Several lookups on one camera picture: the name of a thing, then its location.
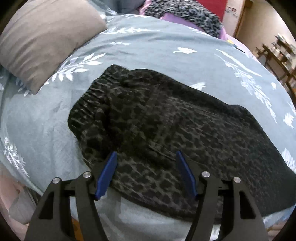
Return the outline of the dark leopard print pants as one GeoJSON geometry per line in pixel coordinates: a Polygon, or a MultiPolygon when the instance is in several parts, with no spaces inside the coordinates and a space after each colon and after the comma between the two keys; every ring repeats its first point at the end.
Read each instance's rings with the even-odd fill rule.
{"type": "Polygon", "coordinates": [[[89,167],[118,153],[111,186],[129,201],[192,219],[176,153],[215,177],[240,177],[263,216],[295,204],[295,173],[254,116],[148,69],[109,66],[70,110],[89,167]]]}

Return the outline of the grey leopard print garment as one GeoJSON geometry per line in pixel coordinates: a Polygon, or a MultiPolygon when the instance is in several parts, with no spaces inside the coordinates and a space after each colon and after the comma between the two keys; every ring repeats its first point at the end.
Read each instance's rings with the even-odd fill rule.
{"type": "Polygon", "coordinates": [[[223,25],[220,18],[198,1],[151,1],[144,10],[146,16],[161,18],[172,14],[200,27],[212,37],[220,37],[223,25]]]}

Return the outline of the blue leaf print bedsheet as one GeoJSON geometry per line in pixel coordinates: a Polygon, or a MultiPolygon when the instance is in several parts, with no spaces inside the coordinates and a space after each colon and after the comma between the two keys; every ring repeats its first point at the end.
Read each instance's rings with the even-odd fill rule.
{"type": "Polygon", "coordinates": [[[1,174],[41,193],[54,177],[87,170],[69,111],[112,64],[147,68],[247,108],[295,169],[295,108],[259,62],[229,43],[149,16],[108,16],[107,29],[75,49],[37,94],[1,68],[1,174]]]}

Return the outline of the wooden wall shelf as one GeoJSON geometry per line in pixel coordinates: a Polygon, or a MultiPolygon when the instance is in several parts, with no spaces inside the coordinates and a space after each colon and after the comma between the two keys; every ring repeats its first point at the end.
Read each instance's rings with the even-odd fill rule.
{"type": "Polygon", "coordinates": [[[295,46],[277,34],[271,46],[262,44],[255,53],[261,64],[283,85],[289,94],[295,96],[295,46]]]}

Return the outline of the grey-brown pillow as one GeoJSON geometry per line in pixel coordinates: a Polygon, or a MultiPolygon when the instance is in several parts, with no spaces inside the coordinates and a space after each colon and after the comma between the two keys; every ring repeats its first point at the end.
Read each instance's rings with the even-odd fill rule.
{"type": "Polygon", "coordinates": [[[1,34],[1,66],[36,94],[75,49],[106,29],[89,1],[28,1],[1,34]]]}

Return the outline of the purple cloth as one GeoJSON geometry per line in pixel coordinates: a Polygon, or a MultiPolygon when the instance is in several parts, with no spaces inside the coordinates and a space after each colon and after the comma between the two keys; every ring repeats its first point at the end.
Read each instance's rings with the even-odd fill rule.
{"type": "MultiPolygon", "coordinates": [[[[144,10],[148,6],[149,3],[151,3],[151,1],[145,1],[144,5],[139,10],[139,14],[140,15],[146,16],[144,14],[144,10]]],[[[179,17],[176,17],[176,16],[174,16],[172,14],[165,14],[163,17],[161,17],[159,19],[165,20],[165,21],[168,21],[168,22],[172,22],[172,23],[177,23],[177,24],[185,25],[187,27],[190,27],[190,28],[197,29],[199,31],[205,32],[200,27],[197,27],[196,25],[190,23],[189,21],[183,20],[183,19],[181,19],[179,17]]],[[[221,30],[220,37],[218,37],[218,39],[221,39],[221,40],[227,40],[228,39],[228,35],[226,33],[226,30],[225,30],[224,26],[223,26],[223,28],[221,30]]]]}

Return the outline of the red curtain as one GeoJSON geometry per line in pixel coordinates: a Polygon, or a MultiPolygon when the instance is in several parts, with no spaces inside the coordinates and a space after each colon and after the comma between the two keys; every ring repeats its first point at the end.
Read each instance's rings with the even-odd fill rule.
{"type": "Polygon", "coordinates": [[[227,5],[227,0],[198,0],[205,8],[217,15],[222,21],[227,5]]]}

